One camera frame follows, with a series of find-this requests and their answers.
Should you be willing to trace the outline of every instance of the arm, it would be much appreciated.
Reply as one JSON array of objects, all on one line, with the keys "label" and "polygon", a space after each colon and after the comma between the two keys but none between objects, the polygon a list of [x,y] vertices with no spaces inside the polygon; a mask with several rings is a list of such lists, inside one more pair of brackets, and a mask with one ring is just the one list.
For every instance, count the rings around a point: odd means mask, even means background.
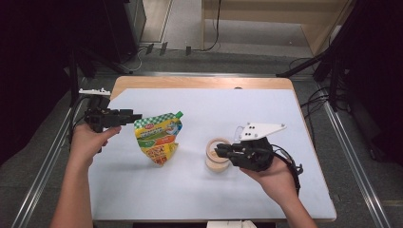
[{"label": "arm", "polygon": [[272,165],[265,171],[241,171],[257,181],[264,192],[281,207],[291,227],[317,227],[298,198],[290,170],[280,159],[274,157]]},{"label": "arm", "polygon": [[50,227],[92,227],[88,169],[92,158],[120,127],[95,133],[88,124],[75,128],[62,191]]}]

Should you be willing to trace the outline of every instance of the white mounting bracket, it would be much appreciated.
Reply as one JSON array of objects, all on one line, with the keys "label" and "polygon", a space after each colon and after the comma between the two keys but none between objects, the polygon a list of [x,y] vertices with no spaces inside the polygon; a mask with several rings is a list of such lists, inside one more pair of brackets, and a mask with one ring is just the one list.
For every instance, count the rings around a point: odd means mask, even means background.
[{"label": "white mounting bracket", "polygon": [[209,220],[206,228],[257,228],[251,220]]},{"label": "white mounting bracket", "polygon": [[80,88],[80,90],[78,92],[79,93],[84,93],[84,94],[94,94],[94,95],[106,95],[106,96],[110,95],[110,91],[106,91],[103,88],[101,88],[101,89],[89,89],[89,90],[83,90],[82,88]]},{"label": "white mounting bracket", "polygon": [[287,128],[287,126],[282,124],[271,124],[271,123],[248,123],[240,133],[240,141],[252,141],[259,140],[263,137],[276,133],[280,130]]}]

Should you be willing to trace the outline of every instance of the wooden table edge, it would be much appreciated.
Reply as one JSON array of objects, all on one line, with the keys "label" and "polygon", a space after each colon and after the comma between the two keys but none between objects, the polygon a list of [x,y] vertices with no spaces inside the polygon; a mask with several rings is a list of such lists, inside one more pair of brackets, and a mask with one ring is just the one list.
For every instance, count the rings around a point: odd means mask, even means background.
[{"label": "wooden table edge", "polygon": [[251,88],[291,89],[286,78],[237,78],[237,77],[183,77],[183,76],[121,76],[116,80],[110,100],[127,88]]}]

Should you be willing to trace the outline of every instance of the tabletop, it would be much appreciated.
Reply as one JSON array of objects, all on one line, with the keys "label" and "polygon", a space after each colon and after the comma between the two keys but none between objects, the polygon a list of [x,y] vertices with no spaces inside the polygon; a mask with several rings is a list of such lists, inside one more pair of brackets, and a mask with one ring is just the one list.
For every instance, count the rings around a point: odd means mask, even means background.
[{"label": "tabletop", "polygon": [[183,127],[179,147],[164,166],[143,154],[133,125],[109,140],[89,170],[95,220],[285,220],[278,205],[237,167],[214,173],[205,165],[208,141],[232,141],[236,128],[247,122],[287,125],[269,136],[269,142],[303,164],[299,196],[311,216],[316,221],[336,219],[290,80],[124,76],[116,81],[111,99],[110,108],[130,108],[144,117],[181,111]]}]

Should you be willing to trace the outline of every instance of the human hand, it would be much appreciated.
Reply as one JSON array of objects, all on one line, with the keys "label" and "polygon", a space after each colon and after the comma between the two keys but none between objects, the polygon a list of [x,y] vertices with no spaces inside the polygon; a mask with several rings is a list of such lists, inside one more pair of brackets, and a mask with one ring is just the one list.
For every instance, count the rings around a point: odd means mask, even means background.
[{"label": "human hand", "polygon": [[244,168],[240,170],[257,181],[264,192],[280,206],[297,198],[293,176],[287,164],[277,157],[273,158],[272,165],[264,171],[255,172]]},{"label": "human hand", "polygon": [[121,129],[121,126],[110,127],[102,133],[96,133],[87,123],[76,126],[71,141],[68,162],[81,167],[89,167],[92,164],[92,158],[98,153],[101,147],[107,144],[109,138],[119,134]]}]

